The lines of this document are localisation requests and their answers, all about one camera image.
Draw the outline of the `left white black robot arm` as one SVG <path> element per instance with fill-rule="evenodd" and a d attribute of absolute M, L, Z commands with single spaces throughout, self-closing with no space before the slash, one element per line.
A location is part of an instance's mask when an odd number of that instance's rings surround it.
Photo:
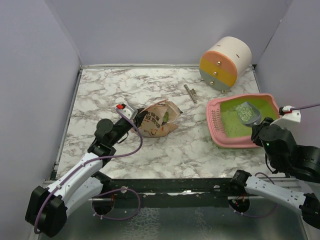
<path fill-rule="evenodd" d="M 117 155 L 114 145 L 131 129 L 139 133 L 146 112 L 133 119 L 122 115 L 113 123 L 102 119 L 96 125 L 95 139 L 87 153 L 63 177 L 47 187 L 37 186 L 31 193 L 25 220 L 33 226 L 36 235 L 52 238 L 64 227 L 71 213 L 92 197 L 106 197 L 111 190 L 100 169 Z"/>

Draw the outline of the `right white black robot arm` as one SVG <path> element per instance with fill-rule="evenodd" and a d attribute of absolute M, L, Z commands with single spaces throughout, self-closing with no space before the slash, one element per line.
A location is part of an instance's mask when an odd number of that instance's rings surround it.
<path fill-rule="evenodd" d="M 244 170 L 233 175 L 229 189 L 236 195 L 256 195 L 282 205 L 302 216 L 314 228 L 320 227 L 320 149 L 298 145 L 292 133 L 266 117 L 252 127 L 251 141 L 264 148 L 270 166 L 279 173 L 304 181 L 312 193 L 289 190 L 264 181 Z"/>

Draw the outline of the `metal bag sealing clip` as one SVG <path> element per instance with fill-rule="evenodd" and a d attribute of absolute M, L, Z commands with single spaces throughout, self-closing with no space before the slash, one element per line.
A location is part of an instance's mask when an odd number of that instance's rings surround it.
<path fill-rule="evenodd" d="M 190 89 L 187 84 L 184 84 L 183 87 L 185 88 L 185 90 L 186 90 L 187 94 L 189 95 L 190 99 L 192 100 L 192 102 L 194 104 L 197 104 L 198 103 L 196 100 L 197 93 L 196 93 L 195 89 L 194 88 Z"/>

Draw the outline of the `pink cat litter bag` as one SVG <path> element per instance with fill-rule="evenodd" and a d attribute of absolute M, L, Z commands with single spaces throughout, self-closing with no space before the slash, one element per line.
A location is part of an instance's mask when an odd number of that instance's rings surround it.
<path fill-rule="evenodd" d="M 142 110 L 146 113 L 138 127 L 143 137 L 161 138 L 178 128 L 175 121 L 183 113 L 180 108 L 168 99 L 156 102 Z"/>

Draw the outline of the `grey metal litter scoop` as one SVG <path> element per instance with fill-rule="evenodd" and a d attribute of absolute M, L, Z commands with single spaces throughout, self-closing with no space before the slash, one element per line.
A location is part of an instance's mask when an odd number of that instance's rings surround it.
<path fill-rule="evenodd" d="M 240 122 L 246 127 L 258 125 L 262 119 L 260 110 L 247 101 L 237 105 L 235 107 L 235 112 L 237 113 Z"/>

